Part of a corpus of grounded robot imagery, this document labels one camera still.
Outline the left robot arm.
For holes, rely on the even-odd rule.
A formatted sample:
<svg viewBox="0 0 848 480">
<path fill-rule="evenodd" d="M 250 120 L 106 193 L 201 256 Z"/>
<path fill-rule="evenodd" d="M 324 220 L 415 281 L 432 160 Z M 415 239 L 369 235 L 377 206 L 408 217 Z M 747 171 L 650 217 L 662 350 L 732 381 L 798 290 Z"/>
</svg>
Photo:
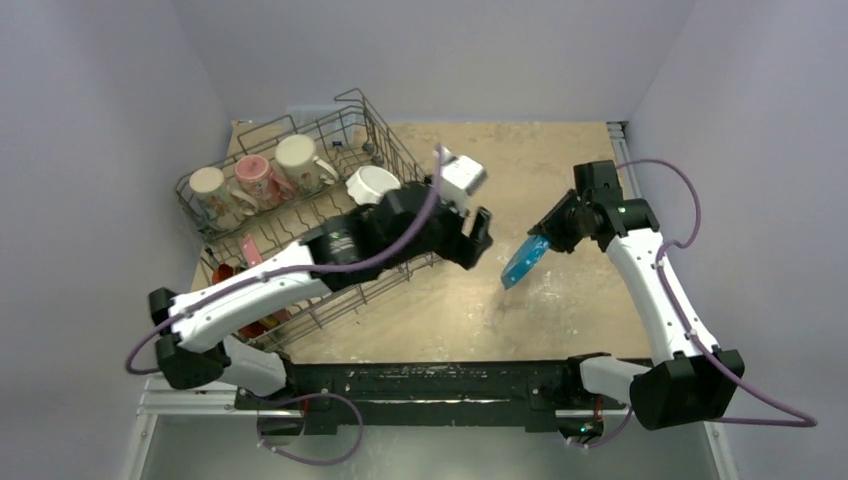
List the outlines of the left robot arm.
<svg viewBox="0 0 848 480">
<path fill-rule="evenodd" d="M 442 199 L 431 185 L 414 182 L 375 205 L 328 218 L 275 256 L 216 285 L 181 295 L 160 289 L 149 296 L 158 322 L 158 369 L 176 390 L 220 381 L 251 391 L 272 408 L 287 408 L 298 395 L 288 360 L 244 344 L 234 333 L 294 304 L 375 280 L 424 254 L 469 270 L 493 243 L 492 214 L 479 208 L 465 235 L 467 217 L 467 210 Z"/>
</svg>

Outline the pink polka dot plate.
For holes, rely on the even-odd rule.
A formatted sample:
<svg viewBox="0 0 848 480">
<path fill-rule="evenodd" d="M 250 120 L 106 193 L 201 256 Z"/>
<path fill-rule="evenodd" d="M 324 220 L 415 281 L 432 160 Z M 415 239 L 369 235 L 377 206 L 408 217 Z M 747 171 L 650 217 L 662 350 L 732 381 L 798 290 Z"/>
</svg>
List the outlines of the pink polka dot plate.
<svg viewBox="0 0 848 480">
<path fill-rule="evenodd" d="M 248 268 L 253 268 L 263 262 L 262 254 L 251 234 L 245 235 L 240 240 L 239 247 Z"/>
</svg>

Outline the beige mug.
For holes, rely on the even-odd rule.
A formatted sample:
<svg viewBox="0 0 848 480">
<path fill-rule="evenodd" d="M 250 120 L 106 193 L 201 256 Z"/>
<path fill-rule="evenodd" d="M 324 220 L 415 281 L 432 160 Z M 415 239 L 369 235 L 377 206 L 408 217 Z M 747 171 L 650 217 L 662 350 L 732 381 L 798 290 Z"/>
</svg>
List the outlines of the beige mug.
<svg viewBox="0 0 848 480">
<path fill-rule="evenodd" d="M 255 198 L 232 186 L 217 167 L 203 167 L 189 177 L 203 220 L 216 231 L 237 229 L 259 211 Z"/>
</svg>

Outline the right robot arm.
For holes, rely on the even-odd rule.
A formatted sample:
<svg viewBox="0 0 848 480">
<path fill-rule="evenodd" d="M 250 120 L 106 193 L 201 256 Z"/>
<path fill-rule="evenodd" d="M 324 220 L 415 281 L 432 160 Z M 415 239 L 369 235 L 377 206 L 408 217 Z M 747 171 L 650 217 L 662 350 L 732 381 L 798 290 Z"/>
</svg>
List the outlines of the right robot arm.
<svg viewBox="0 0 848 480">
<path fill-rule="evenodd" d="M 631 407 L 647 430 L 720 419 L 745 365 L 699 320 L 666 256 L 648 202 L 627 199 L 611 160 L 580 164 L 575 186 L 531 229 L 556 252 L 595 241 L 623 279 L 649 338 L 651 367 L 608 354 L 571 358 L 561 392 L 576 407 L 599 395 Z"/>
</svg>

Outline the yellow plate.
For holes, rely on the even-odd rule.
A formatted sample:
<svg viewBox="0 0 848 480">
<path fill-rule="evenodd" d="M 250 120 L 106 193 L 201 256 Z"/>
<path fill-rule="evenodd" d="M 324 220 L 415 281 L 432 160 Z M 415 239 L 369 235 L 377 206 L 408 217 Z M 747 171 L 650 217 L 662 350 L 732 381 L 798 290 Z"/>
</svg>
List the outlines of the yellow plate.
<svg viewBox="0 0 848 480">
<path fill-rule="evenodd" d="M 258 320 L 266 331 L 273 330 L 290 320 L 290 316 L 284 312 L 282 315 L 269 315 Z"/>
</svg>

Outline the blue plate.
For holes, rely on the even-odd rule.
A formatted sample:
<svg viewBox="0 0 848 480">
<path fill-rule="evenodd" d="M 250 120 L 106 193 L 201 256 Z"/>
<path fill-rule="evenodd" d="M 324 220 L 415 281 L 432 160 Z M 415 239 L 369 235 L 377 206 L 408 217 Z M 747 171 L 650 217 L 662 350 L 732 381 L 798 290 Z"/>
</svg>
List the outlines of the blue plate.
<svg viewBox="0 0 848 480">
<path fill-rule="evenodd" d="M 528 236 L 501 272 L 503 288 L 509 290 L 516 286 L 550 249 L 550 245 L 550 241 L 542 235 Z"/>
</svg>

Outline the red-orange plate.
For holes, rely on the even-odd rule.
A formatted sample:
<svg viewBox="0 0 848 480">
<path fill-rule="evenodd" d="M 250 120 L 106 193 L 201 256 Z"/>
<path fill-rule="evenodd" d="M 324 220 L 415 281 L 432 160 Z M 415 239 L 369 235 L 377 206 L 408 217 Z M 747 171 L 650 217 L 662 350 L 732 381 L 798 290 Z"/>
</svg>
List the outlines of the red-orange plate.
<svg viewBox="0 0 848 480">
<path fill-rule="evenodd" d="M 217 285 L 219 283 L 222 283 L 224 280 L 228 280 L 228 279 L 234 277 L 236 274 L 238 274 L 240 272 L 241 272 L 241 269 L 239 267 L 233 267 L 229 264 L 220 264 L 213 271 L 212 284 Z M 284 312 L 286 312 L 290 316 L 290 319 L 292 318 L 290 312 L 286 309 L 279 310 L 279 311 L 274 312 L 270 315 L 277 315 L 277 314 L 282 315 Z M 237 331 L 236 336 L 240 340 L 246 342 L 247 340 L 256 339 L 256 338 L 260 337 L 262 334 L 265 334 L 265 333 L 268 333 L 268 332 L 271 331 L 271 330 L 266 331 L 263 328 L 263 326 L 258 322 L 258 320 L 255 320 L 252 323 L 250 323 L 250 324 L 248 324 L 244 327 L 241 327 Z"/>
</svg>

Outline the pink patterned mug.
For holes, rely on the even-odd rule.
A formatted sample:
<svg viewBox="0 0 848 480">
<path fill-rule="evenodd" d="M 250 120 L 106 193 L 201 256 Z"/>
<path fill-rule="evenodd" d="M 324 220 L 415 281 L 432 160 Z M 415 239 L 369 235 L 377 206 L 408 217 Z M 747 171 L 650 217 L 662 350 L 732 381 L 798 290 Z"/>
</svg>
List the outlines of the pink patterned mug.
<svg viewBox="0 0 848 480">
<path fill-rule="evenodd" d="M 277 208 L 296 197 L 296 189 L 261 155 L 247 155 L 234 167 L 236 181 L 254 198 L 260 210 Z"/>
</svg>

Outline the white bowl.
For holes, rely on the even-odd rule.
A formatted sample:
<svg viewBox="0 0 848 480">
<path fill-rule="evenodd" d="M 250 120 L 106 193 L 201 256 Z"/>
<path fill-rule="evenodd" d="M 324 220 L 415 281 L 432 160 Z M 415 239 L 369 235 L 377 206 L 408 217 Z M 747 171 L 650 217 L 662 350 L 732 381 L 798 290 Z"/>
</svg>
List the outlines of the white bowl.
<svg viewBox="0 0 848 480">
<path fill-rule="evenodd" d="M 401 187 L 400 180 L 388 170 L 374 165 L 357 169 L 346 181 L 346 192 L 358 206 L 377 204 L 391 190 Z"/>
</svg>

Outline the white floral mug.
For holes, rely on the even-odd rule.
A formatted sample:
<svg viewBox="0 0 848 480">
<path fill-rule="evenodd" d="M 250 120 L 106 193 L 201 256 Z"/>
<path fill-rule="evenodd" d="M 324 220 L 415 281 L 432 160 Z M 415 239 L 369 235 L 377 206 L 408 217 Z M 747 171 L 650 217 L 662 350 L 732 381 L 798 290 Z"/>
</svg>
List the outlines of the white floral mug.
<svg viewBox="0 0 848 480">
<path fill-rule="evenodd" d="M 337 170 L 318 155 L 315 140 L 307 135 L 283 138 L 275 148 L 274 158 L 285 179 L 301 196 L 319 192 L 340 179 Z"/>
</svg>

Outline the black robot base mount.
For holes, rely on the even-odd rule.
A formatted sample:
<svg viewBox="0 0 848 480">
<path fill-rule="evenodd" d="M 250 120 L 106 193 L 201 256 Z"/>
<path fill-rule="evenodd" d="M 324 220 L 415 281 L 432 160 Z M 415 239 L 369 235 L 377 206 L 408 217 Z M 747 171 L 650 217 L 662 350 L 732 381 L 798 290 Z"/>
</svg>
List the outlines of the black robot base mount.
<svg viewBox="0 0 848 480">
<path fill-rule="evenodd" d="M 241 387 L 234 406 L 291 417 L 307 435 L 342 425 L 520 427 L 528 433 L 599 435 L 609 397 L 579 386 L 570 360 L 298 364 L 269 398 Z"/>
</svg>

